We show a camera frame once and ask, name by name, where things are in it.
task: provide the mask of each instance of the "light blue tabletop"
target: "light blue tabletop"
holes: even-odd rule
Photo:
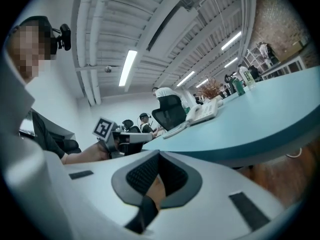
[[[214,119],[168,139],[160,136],[143,150],[217,162],[270,152],[292,142],[320,126],[320,66],[257,82],[253,90],[223,102]]]

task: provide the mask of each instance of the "wooden floor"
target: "wooden floor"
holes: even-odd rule
[[[252,169],[243,167],[237,171],[271,192],[287,208],[303,198],[319,163],[320,138],[303,147],[297,158],[284,155],[256,164]],[[147,195],[159,209],[161,200],[166,196],[165,188],[156,179]]]

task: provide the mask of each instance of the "fluorescent light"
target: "fluorescent light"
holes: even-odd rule
[[[236,34],[233,38],[231,38],[229,42],[227,42],[224,46],[222,46],[221,50],[226,49],[234,40],[236,40],[240,36],[241,36],[241,31],[238,34]]]
[[[208,79],[206,79],[206,80],[204,80],[202,83],[198,84],[198,85],[196,86],[196,88],[202,86],[202,85],[205,84],[206,82],[208,82]]]
[[[176,86],[182,85],[189,77],[191,77],[195,72],[192,71],[190,74],[188,74],[180,83],[178,83]]]
[[[238,59],[238,57],[236,57],[235,59],[231,60],[227,65],[224,66],[224,68],[229,67],[232,63],[234,63],[236,60]]]
[[[135,60],[135,57],[136,57],[137,53],[138,52],[135,51],[135,50],[128,51],[128,55],[126,56],[126,59],[125,59],[125,62],[124,62],[124,66],[123,66],[123,69],[122,69],[119,86],[125,86],[126,85],[126,81],[127,81],[131,66],[134,63],[134,60]]]

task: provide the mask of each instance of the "brick wall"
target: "brick wall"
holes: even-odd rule
[[[288,0],[256,0],[249,49],[263,41],[271,45],[277,56],[281,56],[295,42],[309,39],[308,29]],[[304,56],[307,68],[320,65],[313,45]]]

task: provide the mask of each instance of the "black rectangular slot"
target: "black rectangular slot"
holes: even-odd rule
[[[229,198],[252,231],[270,222],[268,217],[243,192],[231,194]]]
[[[84,171],[80,171],[80,172],[70,173],[69,176],[70,176],[71,180],[75,180],[75,179],[89,176],[91,174],[94,174],[94,173],[90,170],[84,170]]]

